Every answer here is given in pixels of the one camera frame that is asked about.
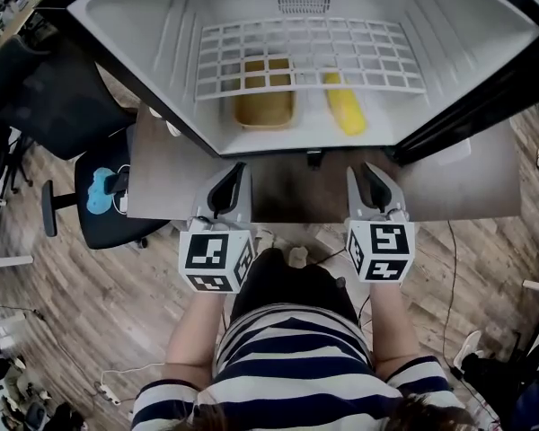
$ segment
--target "wire shelf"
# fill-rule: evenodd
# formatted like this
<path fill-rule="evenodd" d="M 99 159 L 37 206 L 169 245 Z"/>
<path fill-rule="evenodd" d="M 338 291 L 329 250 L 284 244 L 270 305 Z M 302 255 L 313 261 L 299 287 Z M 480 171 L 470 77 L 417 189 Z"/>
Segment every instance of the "wire shelf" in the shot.
<path fill-rule="evenodd" d="M 302 89 L 426 91 L 398 23 L 296 17 L 203 29 L 197 100 Z"/>

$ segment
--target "navy and white striped shirt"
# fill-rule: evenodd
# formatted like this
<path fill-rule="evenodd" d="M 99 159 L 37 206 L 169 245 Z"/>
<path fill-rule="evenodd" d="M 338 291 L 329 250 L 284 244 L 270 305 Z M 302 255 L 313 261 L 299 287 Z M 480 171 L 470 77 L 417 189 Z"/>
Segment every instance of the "navy and white striped shirt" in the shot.
<path fill-rule="evenodd" d="M 179 380 L 147 385 L 134 405 L 132 429 L 191 422 L 200 408 L 218 404 L 233 430 L 382 430 L 410 394 L 439 407 L 463 407 L 433 356 L 411 361 L 383 382 L 355 324 L 326 310 L 276 304 L 230 327 L 206 390 Z"/>

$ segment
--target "shirt sleeve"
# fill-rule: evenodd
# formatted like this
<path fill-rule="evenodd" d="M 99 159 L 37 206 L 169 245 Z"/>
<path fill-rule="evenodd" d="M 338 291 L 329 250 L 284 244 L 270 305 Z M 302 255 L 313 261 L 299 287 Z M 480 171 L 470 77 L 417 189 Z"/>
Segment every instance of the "shirt sleeve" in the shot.
<path fill-rule="evenodd" d="M 403 396 L 422 397 L 426 404 L 464 409 L 464 404 L 452 393 L 446 373 L 434 356 L 410 361 L 392 374 L 387 383 Z"/>
<path fill-rule="evenodd" d="M 191 415 L 198 389 L 183 380 L 160 380 L 142 388 L 134 403 L 132 431 L 158 431 Z"/>

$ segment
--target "desk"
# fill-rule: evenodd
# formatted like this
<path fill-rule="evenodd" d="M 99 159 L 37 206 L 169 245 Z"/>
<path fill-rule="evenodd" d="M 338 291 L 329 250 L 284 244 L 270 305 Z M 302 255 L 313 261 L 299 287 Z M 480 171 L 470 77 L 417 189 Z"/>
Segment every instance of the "desk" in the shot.
<path fill-rule="evenodd" d="M 470 143 L 471 155 L 460 161 L 448 162 L 446 157 L 458 150 L 448 149 L 403 169 L 380 150 L 332 150 L 322 168 L 312 171 L 304 154 L 211 157 L 188 138 L 173 137 L 142 105 L 132 149 L 128 216 L 186 220 L 198 188 L 236 161 L 252 169 L 253 222 L 343 222 L 348 216 L 346 169 L 362 161 L 397 180 L 413 221 L 518 216 L 521 198 L 511 127 L 499 124 Z"/>
<path fill-rule="evenodd" d="M 4 45 L 11 37 L 16 35 L 31 18 L 36 3 L 38 3 L 38 0 L 28 0 L 26 6 L 14 16 L 14 19 L 5 27 L 4 32 L 0 35 L 0 47 L 2 47 L 2 45 Z"/>

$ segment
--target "white cube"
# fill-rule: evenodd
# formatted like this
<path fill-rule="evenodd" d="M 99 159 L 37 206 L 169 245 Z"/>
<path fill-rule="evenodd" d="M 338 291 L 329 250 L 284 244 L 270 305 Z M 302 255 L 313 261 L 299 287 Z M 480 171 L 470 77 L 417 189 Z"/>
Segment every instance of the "white cube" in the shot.
<path fill-rule="evenodd" d="M 247 230 L 180 233 L 178 270 L 196 292 L 237 294 L 253 258 Z"/>
<path fill-rule="evenodd" d="M 359 281 L 401 283 L 415 258 L 412 222 L 349 222 L 347 249 Z"/>

